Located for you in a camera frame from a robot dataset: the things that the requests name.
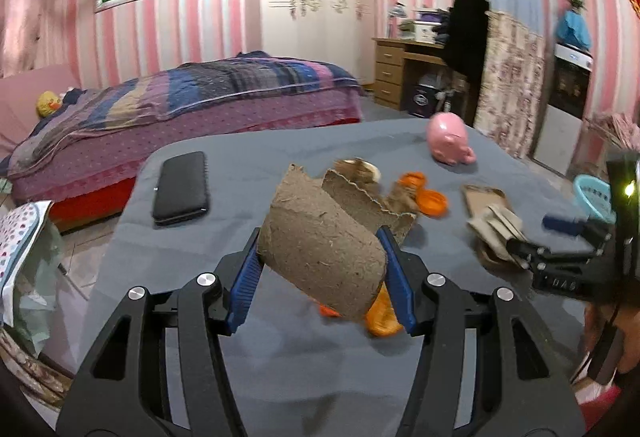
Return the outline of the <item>light blue trash basket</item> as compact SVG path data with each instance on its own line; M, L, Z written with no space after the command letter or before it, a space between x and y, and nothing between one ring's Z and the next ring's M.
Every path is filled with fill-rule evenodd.
M611 205L611 187L598 177L578 175L573 180L574 201L587 216L615 223Z

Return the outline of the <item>pink piggy bank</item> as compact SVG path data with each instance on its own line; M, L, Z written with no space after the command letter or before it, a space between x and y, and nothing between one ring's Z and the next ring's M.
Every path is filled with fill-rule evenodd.
M435 113L426 125L426 140L434 160L447 165L473 164L476 155L469 146L468 129L457 114Z

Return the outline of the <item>orange peel ball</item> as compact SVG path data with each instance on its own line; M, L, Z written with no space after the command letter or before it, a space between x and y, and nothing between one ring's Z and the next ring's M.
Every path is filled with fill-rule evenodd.
M426 186L427 178L421 172L408 172L408 173L402 174L398 178L397 183L400 186L418 190Z

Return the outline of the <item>crumpled brown paper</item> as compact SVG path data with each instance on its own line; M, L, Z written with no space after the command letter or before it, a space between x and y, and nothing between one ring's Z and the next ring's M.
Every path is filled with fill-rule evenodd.
M390 192L384 198L386 209L400 215L404 213L419 214L420 209L416 204L416 189L393 183Z

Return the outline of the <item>bed with purple quilt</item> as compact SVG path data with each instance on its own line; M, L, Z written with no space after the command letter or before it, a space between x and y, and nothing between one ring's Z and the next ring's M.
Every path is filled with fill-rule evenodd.
M192 138L358 123L363 89L329 62L260 50L188 62L112 87L70 87L61 105L1 149L17 205L50 200L59 231L125 209L145 161Z

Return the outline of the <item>black phone case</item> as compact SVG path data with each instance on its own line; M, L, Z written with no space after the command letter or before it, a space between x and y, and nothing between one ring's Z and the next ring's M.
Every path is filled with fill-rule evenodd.
M157 226L181 223L209 210L206 155L202 151L166 160L157 179L152 218Z

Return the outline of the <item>pink cloth on rack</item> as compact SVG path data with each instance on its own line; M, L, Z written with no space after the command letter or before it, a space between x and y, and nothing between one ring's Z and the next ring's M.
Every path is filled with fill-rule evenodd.
M639 125L631 121L625 113L596 113L590 124L599 130L605 138L622 149L640 150Z

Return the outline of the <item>orange peel piece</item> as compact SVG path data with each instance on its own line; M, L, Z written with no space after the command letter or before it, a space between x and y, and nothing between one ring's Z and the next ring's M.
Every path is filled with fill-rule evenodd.
M420 188L416 191L416 205L423 215L442 217L448 212L448 200L438 191Z

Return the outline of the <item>wooden desk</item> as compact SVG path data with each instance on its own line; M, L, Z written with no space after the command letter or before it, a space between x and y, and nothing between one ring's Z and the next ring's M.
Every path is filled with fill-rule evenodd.
M464 116L465 79L442 59L442 45L376 38L374 101L418 118L437 112Z

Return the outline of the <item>black hanging coat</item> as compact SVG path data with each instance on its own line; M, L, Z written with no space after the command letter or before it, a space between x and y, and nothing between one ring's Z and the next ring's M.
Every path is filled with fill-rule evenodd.
M454 0L442 59L468 83L480 87L488 38L490 0Z

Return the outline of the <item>orange plastic wrapper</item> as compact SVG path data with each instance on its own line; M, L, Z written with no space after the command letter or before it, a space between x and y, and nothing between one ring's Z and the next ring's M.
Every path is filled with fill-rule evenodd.
M384 282L378 287L375 297L367 291L355 290L331 297L329 305L321 301L314 302L321 316L356 323L378 339L394 336L404 330L396 317L390 293Z

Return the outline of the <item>blue cloth covered item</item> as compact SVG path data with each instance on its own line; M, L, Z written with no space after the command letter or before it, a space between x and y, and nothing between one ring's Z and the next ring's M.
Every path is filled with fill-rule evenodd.
M582 12L586 9L585 0L566 0L567 8L555 29L558 42L589 53L592 41Z

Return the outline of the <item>white paper cup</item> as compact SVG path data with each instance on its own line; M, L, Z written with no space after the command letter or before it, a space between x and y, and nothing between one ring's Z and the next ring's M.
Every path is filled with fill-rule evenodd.
M378 183L381 178L375 165L359 158L336 160L333 169L354 183Z

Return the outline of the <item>torn brown cardboard piece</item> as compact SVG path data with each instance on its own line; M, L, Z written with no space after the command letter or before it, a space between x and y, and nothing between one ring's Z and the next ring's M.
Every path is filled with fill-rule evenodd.
M392 231L395 241L402 244L416 223L416 214L395 213L366 190L348 180L334 170L327 170L322 178L321 188L341 208L360 225L376 234L378 228L387 226Z

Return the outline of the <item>yellow plush toy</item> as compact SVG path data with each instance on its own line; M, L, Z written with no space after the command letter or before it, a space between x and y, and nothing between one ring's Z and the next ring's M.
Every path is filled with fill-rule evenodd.
M58 111L62 105L63 98L60 95L46 90L36 100L36 111L38 116L43 119Z

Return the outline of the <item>floral curtain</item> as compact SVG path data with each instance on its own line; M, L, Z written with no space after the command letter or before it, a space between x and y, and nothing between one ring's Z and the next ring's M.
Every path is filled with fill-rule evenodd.
M474 128L511 157L529 153L544 82L544 37L505 12L488 13Z

